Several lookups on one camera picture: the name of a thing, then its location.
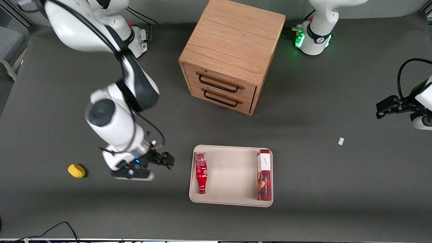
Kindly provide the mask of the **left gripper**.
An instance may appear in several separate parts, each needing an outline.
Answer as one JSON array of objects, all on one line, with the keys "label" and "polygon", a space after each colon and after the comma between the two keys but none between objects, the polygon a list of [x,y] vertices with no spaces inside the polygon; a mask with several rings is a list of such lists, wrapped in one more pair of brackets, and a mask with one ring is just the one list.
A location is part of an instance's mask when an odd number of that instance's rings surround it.
[{"label": "left gripper", "polygon": [[387,115],[406,112],[423,114],[423,105],[421,105],[420,102],[415,99],[415,97],[420,94],[421,91],[422,89],[412,89],[410,94],[404,97],[404,95],[402,94],[402,90],[400,89],[401,101],[398,96],[389,96],[377,103],[376,118],[382,119]]}]

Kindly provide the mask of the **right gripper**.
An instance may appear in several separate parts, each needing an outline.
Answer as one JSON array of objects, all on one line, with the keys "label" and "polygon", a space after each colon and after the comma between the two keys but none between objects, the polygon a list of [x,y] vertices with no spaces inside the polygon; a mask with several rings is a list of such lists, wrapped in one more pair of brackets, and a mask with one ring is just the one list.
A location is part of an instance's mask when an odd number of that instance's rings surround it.
[{"label": "right gripper", "polygon": [[174,166],[175,158],[170,153],[160,154],[151,145],[131,145],[122,151],[113,145],[102,148],[102,156],[112,171],[120,169],[146,169],[147,160],[159,166],[171,169]]}]

